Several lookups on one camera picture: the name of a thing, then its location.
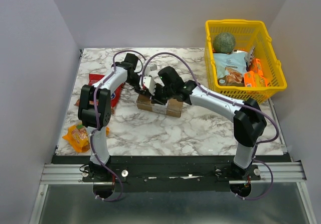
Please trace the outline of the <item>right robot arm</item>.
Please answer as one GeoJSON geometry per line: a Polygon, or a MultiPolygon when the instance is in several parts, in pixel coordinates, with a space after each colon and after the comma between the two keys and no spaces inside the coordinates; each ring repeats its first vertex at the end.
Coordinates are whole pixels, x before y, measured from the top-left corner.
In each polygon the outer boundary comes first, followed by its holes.
{"type": "Polygon", "coordinates": [[[253,163],[255,144],[267,125],[258,103],[251,98],[241,101],[214,93],[194,80],[183,81],[172,67],[160,70],[158,76],[162,85],[150,76],[145,76],[142,81],[151,94],[152,103],[164,105],[169,99],[175,99],[211,110],[233,123],[237,150],[231,164],[231,175],[238,180],[247,176],[253,163]]]}

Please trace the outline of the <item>brown cardboard express box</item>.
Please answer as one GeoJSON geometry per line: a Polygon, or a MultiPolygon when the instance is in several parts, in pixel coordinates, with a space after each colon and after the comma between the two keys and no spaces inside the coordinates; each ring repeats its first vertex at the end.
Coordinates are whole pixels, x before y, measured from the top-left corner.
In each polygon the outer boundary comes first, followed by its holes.
{"type": "Polygon", "coordinates": [[[139,95],[136,100],[138,109],[162,114],[170,117],[180,118],[183,108],[183,103],[175,99],[170,99],[165,105],[153,104],[151,100],[144,95],[139,95]]]}

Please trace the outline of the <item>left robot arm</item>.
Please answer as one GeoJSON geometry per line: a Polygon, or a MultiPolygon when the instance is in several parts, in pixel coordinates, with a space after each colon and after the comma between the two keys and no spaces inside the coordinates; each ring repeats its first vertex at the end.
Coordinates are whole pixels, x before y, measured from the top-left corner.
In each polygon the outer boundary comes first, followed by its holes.
{"type": "Polygon", "coordinates": [[[81,88],[78,118],[86,127],[91,148],[89,169],[100,181],[111,176],[119,183],[125,178],[120,177],[107,166],[110,154],[106,142],[106,129],[112,115],[112,95],[124,83],[133,87],[136,93],[150,97],[148,89],[142,85],[144,75],[135,72],[140,61],[137,51],[125,50],[125,59],[116,62],[113,57],[112,67],[100,81],[94,85],[81,88]]]}

